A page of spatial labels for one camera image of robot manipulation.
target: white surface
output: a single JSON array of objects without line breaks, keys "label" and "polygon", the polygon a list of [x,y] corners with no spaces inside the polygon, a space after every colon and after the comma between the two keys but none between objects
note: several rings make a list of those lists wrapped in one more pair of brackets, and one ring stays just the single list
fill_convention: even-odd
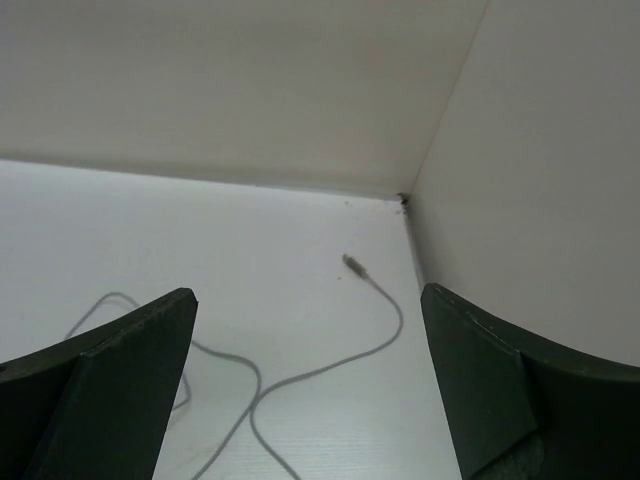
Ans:
[{"label": "white surface", "polygon": [[430,280],[640,365],[640,8],[494,0],[415,188]]},{"label": "white surface", "polygon": [[0,155],[408,191],[486,3],[2,2]]},{"label": "white surface", "polygon": [[[305,479],[459,478],[397,202],[0,162],[0,225],[0,361],[59,341],[105,292],[147,302],[189,286],[194,337],[250,357],[266,385],[395,330],[393,308],[341,264],[352,253],[404,309],[403,335],[273,394],[258,424]],[[170,423],[159,480],[190,478],[255,388],[198,351],[186,368],[193,404]],[[287,477],[245,424],[205,478]]]}]

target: gray cable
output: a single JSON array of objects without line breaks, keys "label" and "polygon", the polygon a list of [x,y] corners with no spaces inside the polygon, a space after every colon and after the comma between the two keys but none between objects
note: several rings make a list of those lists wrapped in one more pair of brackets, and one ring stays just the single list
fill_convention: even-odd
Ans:
[{"label": "gray cable", "polygon": [[[302,382],[304,380],[308,380],[310,378],[316,377],[322,373],[328,372],[329,370],[333,370],[334,368],[340,367],[342,365],[346,365],[348,363],[355,362],[356,360],[360,360],[362,358],[375,355],[376,353],[390,346],[392,343],[394,343],[398,339],[398,337],[400,336],[404,328],[404,314],[402,313],[402,309],[400,308],[400,305],[398,305],[398,302],[396,302],[396,300],[391,295],[389,295],[386,292],[386,290],[384,290],[380,285],[378,285],[378,283],[375,280],[373,280],[373,278],[369,276],[366,269],[357,260],[347,255],[343,255],[342,260],[345,263],[345,265],[350,270],[353,271],[353,273],[355,273],[358,277],[362,278],[365,282],[371,285],[371,287],[374,290],[376,290],[378,293],[380,293],[380,295],[386,298],[389,301],[389,303],[391,303],[391,305],[395,308],[398,314],[398,328],[396,329],[395,333],[391,336],[391,338],[389,338],[387,341],[378,345],[375,348],[344,358],[330,365],[326,365],[324,367],[311,370],[310,372],[301,373],[299,375],[295,375],[293,377],[280,380],[279,382],[274,383],[273,385],[266,388],[265,390],[262,390],[262,373],[260,372],[260,368],[258,367],[258,365],[255,364],[255,362],[249,360],[246,357],[242,357],[240,355],[234,355],[231,353],[224,353],[224,352],[213,350],[209,347],[202,345],[196,340],[191,340],[191,345],[193,345],[203,353],[215,358],[221,358],[223,360],[228,360],[231,362],[245,365],[249,367],[251,370],[253,370],[254,374],[256,375],[256,391],[251,399],[251,402],[249,402],[249,405],[245,408],[245,410],[242,412],[240,417],[238,417],[238,419],[233,424],[233,426],[231,427],[227,435],[224,437],[224,439],[222,440],[222,442],[220,443],[216,451],[211,455],[211,457],[209,457],[209,459],[200,468],[200,470],[198,470],[198,472],[193,477],[191,477],[191,480],[198,480],[199,478],[201,478],[202,475],[204,475],[204,473],[211,467],[211,465],[213,465],[213,463],[218,459],[218,457],[220,456],[222,451],[225,449],[225,447],[227,446],[227,444],[229,443],[229,441],[231,440],[235,432],[238,430],[238,428],[240,427],[244,419],[247,417],[247,415],[249,415],[251,430],[253,431],[253,434],[258,440],[258,442],[260,443],[260,445],[262,445],[262,447],[269,453],[269,455],[271,455],[274,458],[274,460],[276,460],[276,462],[278,462],[278,464],[280,464],[280,466],[284,468],[284,470],[291,476],[291,478],[293,478],[294,480],[301,480],[300,475],[298,475],[296,471],[293,469],[293,467],[291,467],[291,465],[289,465],[287,461],[280,454],[278,454],[271,447],[271,445],[269,445],[269,443],[264,439],[264,437],[258,430],[258,427],[256,426],[256,423],[255,423],[255,413],[260,402],[264,400],[264,398],[267,395],[273,393],[274,391],[280,388],[286,387],[288,385],[293,385],[294,383]],[[129,295],[126,295],[121,292],[109,292],[103,295],[102,297],[100,297],[100,299],[98,299],[98,301],[82,316],[82,318],[78,320],[78,322],[73,326],[73,328],[69,330],[69,332],[65,335],[64,337],[65,340],[70,338],[106,300],[113,297],[118,297],[126,300],[133,306],[133,308],[139,308],[140,306],[138,302],[136,302]],[[189,379],[187,378],[187,375],[184,372],[182,373],[182,382],[184,383],[184,387],[185,387],[185,393],[186,393],[185,398],[181,402],[175,404],[172,408],[172,411],[177,410],[178,408],[191,402],[191,399],[192,399],[191,385],[189,384]]]},{"label": "gray cable", "polygon": [[253,398],[251,399],[251,402],[249,402],[249,405],[247,406],[247,408],[245,408],[244,412],[242,412],[242,415],[238,417],[238,419],[236,420],[236,423],[233,424],[233,427],[231,427],[231,430],[229,430],[229,433],[227,433],[226,437],[224,437],[224,439],[222,440],[222,442],[220,443],[216,451],[213,453],[213,455],[211,455],[211,457],[209,457],[209,460],[207,460],[207,462],[200,468],[200,470],[198,470],[198,473],[196,473],[193,477],[191,477],[191,480],[198,480],[200,477],[202,477],[202,475],[204,475],[204,473],[209,469],[209,467],[213,465],[213,462],[215,462],[218,459],[222,451],[225,449],[225,447],[231,440],[231,437],[233,437],[233,434],[236,433],[236,430],[238,430],[238,428],[240,427],[244,419],[247,417],[247,415],[249,415],[249,412],[253,411],[253,408],[256,405],[258,396],[260,395],[260,390],[262,389],[262,373],[260,373],[260,368],[258,368],[258,365],[256,365],[254,362],[252,362],[248,358],[241,357],[240,355],[233,355],[231,353],[222,353],[215,350],[211,350],[210,348],[205,347],[204,345],[201,345],[195,340],[191,340],[191,345],[196,347],[198,350],[206,353],[207,355],[211,355],[212,357],[222,358],[223,360],[229,360],[231,362],[236,362],[242,365],[246,365],[251,370],[253,370],[253,373],[256,374],[256,391],[253,394]]},{"label": "gray cable", "polygon": [[391,303],[391,305],[393,305],[393,308],[395,308],[396,312],[398,313],[398,328],[396,329],[395,333],[389,340],[378,345],[375,348],[367,350],[366,352],[358,353],[356,355],[352,355],[350,357],[344,358],[342,360],[339,360],[325,367],[320,367],[316,370],[311,370],[310,372],[301,373],[299,375],[295,375],[290,378],[285,378],[284,380],[280,380],[279,382],[274,383],[270,387],[266,388],[262,393],[260,393],[257,400],[255,401],[253,408],[251,409],[251,414],[249,416],[249,422],[251,423],[251,430],[253,431],[253,434],[255,435],[258,442],[260,442],[260,445],[262,445],[262,447],[267,452],[269,452],[269,454],[274,458],[274,460],[278,462],[280,466],[284,468],[287,471],[287,473],[291,476],[291,478],[293,478],[294,480],[301,480],[300,475],[298,475],[296,471],[293,469],[293,467],[291,467],[291,465],[289,465],[289,463],[287,463],[287,461],[284,458],[282,458],[282,456],[278,454],[278,452],[276,452],[271,447],[271,445],[269,445],[269,443],[264,439],[264,437],[256,427],[255,413],[260,402],[264,400],[264,398],[270,393],[273,393],[280,388],[286,387],[287,385],[293,385],[294,383],[308,380],[312,377],[328,372],[329,370],[333,370],[334,368],[340,367],[342,365],[346,365],[347,363],[355,362],[356,360],[360,360],[361,358],[375,355],[376,353],[380,352],[381,350],[384,350],[393,342],[395,342],[400,336],[400,334],[402,333],[402,329],[404,328],[404,315],[402,313],[402,309],[400,308],[400,305],[398,305],[398,302],[396,302],[396,300],[391,295],[389,295],[380,285],[378,285],[376,281],[369,276],[369,274],[366,272],[364,267],[362,267],[362,265],[356,262],[355,259],[353,259],[352,257],[344,256],[343,260],[344,260],[344,263],[347,265],[347,267],[349,267],[356,275],[358,275],[360,278],[366,281],[369,285],[371,285],[378,293],[380,293],[384,298],[386,298]]}]

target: white floor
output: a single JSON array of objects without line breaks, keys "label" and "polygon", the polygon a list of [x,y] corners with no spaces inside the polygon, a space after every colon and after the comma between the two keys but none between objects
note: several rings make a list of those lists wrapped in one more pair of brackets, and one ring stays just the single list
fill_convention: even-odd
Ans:
[{"label": "white floor", "polygon": [[[59,341],[103,293],[187,286],[194,337],[250,357],[266,385],[393,333],[393,309],[342,265],[353,254],[403,308],[402,336],[274,393],[258,425],[304,479],[460,478],[397,202],[0,162],[0,225],[0,361]],[[193,403],[169,424],[157,480],[189,479],[255,388],[198,351],[186,369]],[[288,477],[247,423],[203,478]]]}]

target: black plastic part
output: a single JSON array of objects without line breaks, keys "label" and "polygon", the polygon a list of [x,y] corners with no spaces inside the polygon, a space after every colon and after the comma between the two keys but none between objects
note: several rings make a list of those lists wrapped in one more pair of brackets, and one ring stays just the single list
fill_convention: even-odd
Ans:
[{"label": "black plastic part", "polygon": [[640,368],[551,342],[437,284],[422,312],[464,480],[640,478]]},{"label": "black plastic part", "polygon": [[0,479],[151,479],[196,310],[178,289],[0,365]]}]

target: cable plug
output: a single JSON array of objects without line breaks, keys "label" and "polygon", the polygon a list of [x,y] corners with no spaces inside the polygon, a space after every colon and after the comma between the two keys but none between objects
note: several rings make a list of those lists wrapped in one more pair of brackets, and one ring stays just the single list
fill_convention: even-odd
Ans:
[{"label": "cable plug", "polygon": [[362,279],[368,279],[369,273],[367,269],[362,266],[360,262],[358,262],[355,258],[347,255],[346,253],[342,255],[342,261],[344,264],[351,270],[353,273],[358,275]]}]

